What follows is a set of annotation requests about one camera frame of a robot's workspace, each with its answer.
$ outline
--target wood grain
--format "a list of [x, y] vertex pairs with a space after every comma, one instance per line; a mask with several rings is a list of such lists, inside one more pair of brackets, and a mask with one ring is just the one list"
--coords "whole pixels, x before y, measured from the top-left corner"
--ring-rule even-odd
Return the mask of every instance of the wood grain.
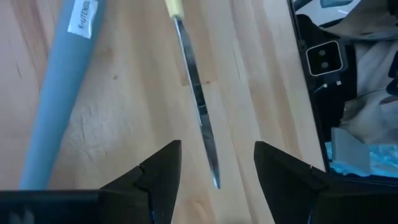
[[[2, 189], [18, 183], [61, 2], [0, 1]], [[273, 223], [254, 167], [254, 142], [324, 169], [288, 5], [183, 3], [222, 189], [213, 188], [174, 25], [158, 0], [108, 1], [50, 187], [100, 187], [181, 139], [174, 223]]]

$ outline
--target metal blade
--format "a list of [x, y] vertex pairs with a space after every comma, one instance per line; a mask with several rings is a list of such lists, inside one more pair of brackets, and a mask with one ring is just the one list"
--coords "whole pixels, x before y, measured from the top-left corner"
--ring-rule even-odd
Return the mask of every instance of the metal blade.
[[216, 150], [216, 143], [214, 140], [213, 130], [211, 128], [210, 117], [207, 112], [205, 97], [201, 88], [199, 73], [193, 54], [193, 48], [187, 31], [185, 30], [182, 21], [178, 17], [174, 17], [174, 24], [177, 30], [178, 39], [180, 41], [182, 55], [185, 61], [185, 69], [188, 74], [188, 79], [191, 85], [191, 90], [194, 96], [194, 102], [197, 109], [197, 116], [199, 120], [201, 135], [205, 143], [207, 159], [209, 161], [210, 169], [213, 174], [213, 182], [217, 189], [220, 185], [220, 168], [218, 165], [218, 157]]

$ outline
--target light blue tube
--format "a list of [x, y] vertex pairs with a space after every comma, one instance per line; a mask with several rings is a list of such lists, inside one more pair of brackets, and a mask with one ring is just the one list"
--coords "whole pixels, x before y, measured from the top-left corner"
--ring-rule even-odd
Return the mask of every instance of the light blue tube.
[[[90, 39], [68, 32], [75, 0], [63, 1], [21, 175], [20, 189], [47, 188], [63, 134], [103, 23], [105, 0], [86, 0], [84, 3], [94, 1], [98, 2], [98, 8], [93, 19]], [[79, 12], [78, 21], [81, 19], [80, 16], [84, 18], [85, 12], [81, 13], [83, 14], [80, 15]]]

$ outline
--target white label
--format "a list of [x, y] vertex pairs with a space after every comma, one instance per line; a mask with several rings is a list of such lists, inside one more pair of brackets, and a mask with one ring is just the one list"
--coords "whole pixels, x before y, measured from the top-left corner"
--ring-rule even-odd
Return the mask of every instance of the white label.
[[97, 0], [75, 0], [68, 32], [90, 39], [97, 8]]

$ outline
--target wooden surface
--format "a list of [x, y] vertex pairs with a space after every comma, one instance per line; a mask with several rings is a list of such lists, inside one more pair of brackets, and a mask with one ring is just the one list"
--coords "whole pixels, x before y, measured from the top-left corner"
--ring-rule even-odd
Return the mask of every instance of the wooden surface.
[[[264, 140], [323, 169], [285, 1], [184, 0], [221, 166], [215, 190], [172, 21], [160, 0], [108, 1], [51, 182], [96, 188], [173, 139], [174, 223], [272, 223], [254, 167]], [[61, 0], [0, 1], [0, 188], [14, 189]]]

